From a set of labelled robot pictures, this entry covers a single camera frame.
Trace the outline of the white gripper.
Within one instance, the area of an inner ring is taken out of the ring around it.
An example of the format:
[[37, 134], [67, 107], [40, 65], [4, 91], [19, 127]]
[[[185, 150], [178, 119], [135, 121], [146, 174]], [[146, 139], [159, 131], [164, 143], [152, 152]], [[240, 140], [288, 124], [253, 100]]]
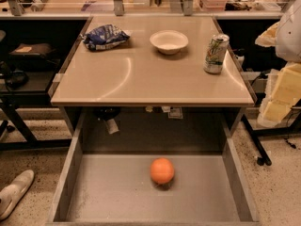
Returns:
[[257, 123], [273, 128], [301, 100], [301, 64], [288, 62], [280, 71], [268, 73], [265, 97], [261, 101]]

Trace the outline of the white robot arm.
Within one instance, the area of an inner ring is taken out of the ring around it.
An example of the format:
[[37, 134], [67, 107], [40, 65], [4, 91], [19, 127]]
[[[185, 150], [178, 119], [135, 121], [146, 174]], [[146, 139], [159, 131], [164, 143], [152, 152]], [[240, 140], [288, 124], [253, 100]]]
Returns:
[[301, 0], [295, 0], [280, 21], [259, 35], [255, 43], [274, 47], [276, 56], [286, 61], [280, 71], [269, 73], [257, 118], [259, 125], [275, 127], [301, 100]]

